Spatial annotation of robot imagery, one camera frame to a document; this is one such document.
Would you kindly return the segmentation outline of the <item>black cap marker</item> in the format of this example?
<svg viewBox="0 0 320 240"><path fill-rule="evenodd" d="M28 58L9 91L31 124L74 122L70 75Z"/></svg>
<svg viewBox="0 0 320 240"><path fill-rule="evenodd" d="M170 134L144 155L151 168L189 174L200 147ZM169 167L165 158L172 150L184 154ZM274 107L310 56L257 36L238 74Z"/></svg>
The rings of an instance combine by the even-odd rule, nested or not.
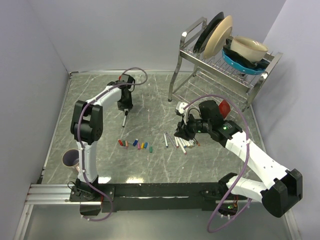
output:
<svg viewBox="0 0 320 240"><path fill-rule="evenodd" d="M125 110L124 110L124 117L123 117L123 121L122 121L122 127L123 127L123 128L124 128L125 125L126 125L126 121L127 121L128 114L129 114L129 110L128 110L128 109L125 109Z"/></svg>

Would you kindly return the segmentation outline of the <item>pink cap marker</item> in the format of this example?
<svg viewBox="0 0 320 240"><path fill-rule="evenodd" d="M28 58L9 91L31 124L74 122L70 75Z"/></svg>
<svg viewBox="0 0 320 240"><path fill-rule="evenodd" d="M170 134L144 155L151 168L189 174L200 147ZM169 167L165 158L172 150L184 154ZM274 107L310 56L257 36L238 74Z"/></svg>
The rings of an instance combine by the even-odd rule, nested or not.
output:
<svg viewBox="0 0 320 240"><path fill-rule="evenodd" d="M177 140L178 140L178 144L179 144L180 148L182 149L183 154L184 154L184 155L187 155L187 152L186 152L186 150L185 150L185 147L184 147L184 145L183 145L182 140L181 140L179 137L177 137Z"/></svg>

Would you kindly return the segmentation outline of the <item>dark blue white pen cap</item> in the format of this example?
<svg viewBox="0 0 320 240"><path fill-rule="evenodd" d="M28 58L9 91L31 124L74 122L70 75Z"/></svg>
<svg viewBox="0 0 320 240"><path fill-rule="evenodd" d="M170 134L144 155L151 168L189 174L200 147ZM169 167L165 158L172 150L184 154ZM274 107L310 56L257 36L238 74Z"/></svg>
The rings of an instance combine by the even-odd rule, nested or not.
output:
<svg viewBox="0 0 320 240"><path fill-rule="evenodd" d="M133 146L136 146L137 144L138 144L138 139L136 138L135 140L134 140L134 142L133 142Z"/></svg>

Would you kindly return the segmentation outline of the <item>red cap marker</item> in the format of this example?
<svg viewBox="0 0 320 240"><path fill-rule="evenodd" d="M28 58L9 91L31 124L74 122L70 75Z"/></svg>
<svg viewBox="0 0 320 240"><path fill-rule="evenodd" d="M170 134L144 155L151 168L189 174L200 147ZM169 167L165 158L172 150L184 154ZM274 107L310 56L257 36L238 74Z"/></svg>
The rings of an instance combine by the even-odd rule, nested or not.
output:
<svg viewBox="0 0 320 240"><path fill-rule="evenodd" d="M164 136L165 147L168 148L169 144L168 144L167 134L164 133L163 136Z"/></svg>

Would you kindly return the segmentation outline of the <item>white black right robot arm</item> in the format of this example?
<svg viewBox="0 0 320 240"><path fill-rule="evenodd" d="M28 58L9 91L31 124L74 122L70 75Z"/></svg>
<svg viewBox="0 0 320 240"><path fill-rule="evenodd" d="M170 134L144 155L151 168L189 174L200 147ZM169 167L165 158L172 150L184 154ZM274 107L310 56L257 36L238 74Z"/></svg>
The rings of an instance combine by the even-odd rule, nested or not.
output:
<svg viewBox="0 0 320 240"><path fill-rule="evenodd" d="M223 200L243 196L262 203L274 217L282 217L303 198L303 176L297 169L288 169L258 147L247 133L232 120L226 120L214 100L199 105L199 118L190 114L186 102L178 102L175 113L182 117L175 137L186 141L196 134L209 134L223 148L235 154L259 177L259 181L229 173L219 180L219 195Z"/></svg>

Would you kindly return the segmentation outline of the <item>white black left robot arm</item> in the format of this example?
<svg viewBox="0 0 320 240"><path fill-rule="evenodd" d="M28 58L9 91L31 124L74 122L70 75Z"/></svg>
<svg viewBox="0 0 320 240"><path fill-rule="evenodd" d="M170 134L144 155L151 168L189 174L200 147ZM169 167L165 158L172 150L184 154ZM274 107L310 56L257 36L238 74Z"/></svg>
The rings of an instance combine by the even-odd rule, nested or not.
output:
<svg viewBox="0 0 320 240"><path fill-rule="evenodd" d="M96 167L97 143L103 133L103 111L117 103L118 110L124 112L123 125L133 108L132 91L136 80L122 74L119 80L107 84L95 97L74 105L70 131L76 140L79 156L79 173L74 192L88 201L95 200L100 193Z"/></svg>

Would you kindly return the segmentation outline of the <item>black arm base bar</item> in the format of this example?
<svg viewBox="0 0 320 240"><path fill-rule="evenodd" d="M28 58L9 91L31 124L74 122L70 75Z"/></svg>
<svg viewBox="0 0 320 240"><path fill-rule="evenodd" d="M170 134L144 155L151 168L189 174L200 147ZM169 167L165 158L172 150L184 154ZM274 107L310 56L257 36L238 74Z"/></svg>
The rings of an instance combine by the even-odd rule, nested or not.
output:
<svg viewBox="0 0 320 240"><path fill-rule="evenodd" d="M81 205L101 203L101 212L144 210L212 211L227 192L219 182L193 183L102 183L97 188L108 197L84 183L71 189L69 200Z"/></svg>

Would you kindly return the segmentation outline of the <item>red bowl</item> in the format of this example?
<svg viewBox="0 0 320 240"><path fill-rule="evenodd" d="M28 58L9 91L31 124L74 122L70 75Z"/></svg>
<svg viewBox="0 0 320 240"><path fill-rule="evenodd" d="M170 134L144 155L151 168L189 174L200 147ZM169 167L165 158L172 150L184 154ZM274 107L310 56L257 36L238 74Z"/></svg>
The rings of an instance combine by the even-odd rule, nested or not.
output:
<svg viewBox="0 0 320 240"><path fill-rule="evenodd" d="M226 100L223 100L219 105L219 112L222 115L223 119L225 119L231 111L231 107Z"/></svg>

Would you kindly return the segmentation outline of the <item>stainless steel dish rack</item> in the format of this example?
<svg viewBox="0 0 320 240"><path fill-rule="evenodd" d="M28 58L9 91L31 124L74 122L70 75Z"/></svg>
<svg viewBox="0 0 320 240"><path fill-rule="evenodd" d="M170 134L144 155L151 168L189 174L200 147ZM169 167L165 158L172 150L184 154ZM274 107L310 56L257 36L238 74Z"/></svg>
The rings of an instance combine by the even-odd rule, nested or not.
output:
<svg viewBox="0 0 320 240"><path fill-rule="evenodd" d="M203 54L193 52L193 42L199 38L206 26L207 19L200 17L182 32L177 65L168 88L168 101L172 101L173 96L175 96L180 101L185 102L187 98L177 94L182 87L191 87L191 90L195 94L204 93L205 90L202 89L202 85L192 83L192 78L199 78L211 85L214 93L225 95L235 101L243 112L251 109L254 99L282 58L283 53L266 53L263 59L269 65L258 75L250 75L244 71L235 69L224 60L221 53L205 60ZM194 65L193 71L178 86L175 86L183 60Z"/></svg>

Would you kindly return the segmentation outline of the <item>blue polka dot bowl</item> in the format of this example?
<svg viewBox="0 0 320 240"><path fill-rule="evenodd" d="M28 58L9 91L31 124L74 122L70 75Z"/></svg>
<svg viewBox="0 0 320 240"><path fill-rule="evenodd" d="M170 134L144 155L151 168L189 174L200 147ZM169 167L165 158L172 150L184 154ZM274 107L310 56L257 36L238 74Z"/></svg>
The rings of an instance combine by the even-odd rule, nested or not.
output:
<svg viewBox="0 0 320 240"><path fill-rule="evenodd" d="M222 57L223 60L231 67L233 67L234 69L236 69L237 71L241 72L242 74L248 74L248 75L259 75L261 73L263 73L265 69L258 69L258 70L254 70L254 69L249 69L246 67L243 67L242 65L240 65L239 63L234 62L233 60L231 60L228 56L225 55L223 49L221 51L222 53Z"/></svg>

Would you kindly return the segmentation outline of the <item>black plate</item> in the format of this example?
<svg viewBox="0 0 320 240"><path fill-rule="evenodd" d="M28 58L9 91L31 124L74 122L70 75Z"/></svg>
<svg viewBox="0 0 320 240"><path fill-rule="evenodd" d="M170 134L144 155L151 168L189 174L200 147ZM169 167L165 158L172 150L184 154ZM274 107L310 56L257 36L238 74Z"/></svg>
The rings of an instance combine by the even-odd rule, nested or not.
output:
<svg viewBox="0 0 320 240"><path fill-rule="evenodd" d="M221 11L209 22L209 24L206 26L206 28L203 30L203 32L197 39L193 47L193 53L201 54L205 50L211 35L213 34L217 26L220 24L220 22L224 20L224 18L224 12Z"/></svg>

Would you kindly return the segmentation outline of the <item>black dish under bowl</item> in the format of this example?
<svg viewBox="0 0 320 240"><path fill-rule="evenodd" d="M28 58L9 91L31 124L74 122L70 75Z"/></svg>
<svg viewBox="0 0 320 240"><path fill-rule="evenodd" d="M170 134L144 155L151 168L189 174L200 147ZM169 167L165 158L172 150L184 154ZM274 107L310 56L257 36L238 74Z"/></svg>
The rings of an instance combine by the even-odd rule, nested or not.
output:
<svg viewBox="0 0 320 240"><path fill-rule="evenodd" d="M227 39L225 41L225 45L223 46L223 52L225 53L226 56L228 56L231 60L234 62L240 64L241 66L248 68L248 69L253 69L253 70L258 70L258 69L266 69L267 66L270 64L267 60L261 59L258 62L251 62L239 53L231 50L231 39Z"/></svg>

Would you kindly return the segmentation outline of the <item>beige plate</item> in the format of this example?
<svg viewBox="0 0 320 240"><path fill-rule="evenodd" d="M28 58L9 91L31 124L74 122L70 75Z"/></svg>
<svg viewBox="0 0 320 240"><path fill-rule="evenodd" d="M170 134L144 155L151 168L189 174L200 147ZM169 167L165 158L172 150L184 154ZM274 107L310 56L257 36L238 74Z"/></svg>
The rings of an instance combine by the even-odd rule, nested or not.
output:
<svg viewBox="0 0 320 240"><path fill-rule="evenodd" d="M209 59L218 54L233 30L233 17L228 15L216 27L203 51L203 58Z"/></svg>

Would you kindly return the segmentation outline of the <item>cream ceramic bowl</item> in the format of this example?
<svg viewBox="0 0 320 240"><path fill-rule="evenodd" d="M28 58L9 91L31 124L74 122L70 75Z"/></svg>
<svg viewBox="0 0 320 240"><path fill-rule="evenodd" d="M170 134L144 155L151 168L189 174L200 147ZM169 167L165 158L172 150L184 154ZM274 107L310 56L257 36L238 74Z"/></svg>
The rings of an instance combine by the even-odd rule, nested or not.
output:
<svg viewBox="0 0 320 240"><path fill-rule="evenodd" d="M244 36L234 36L230 49L252 63L262 60L269 50L263 43Z"/></svg>

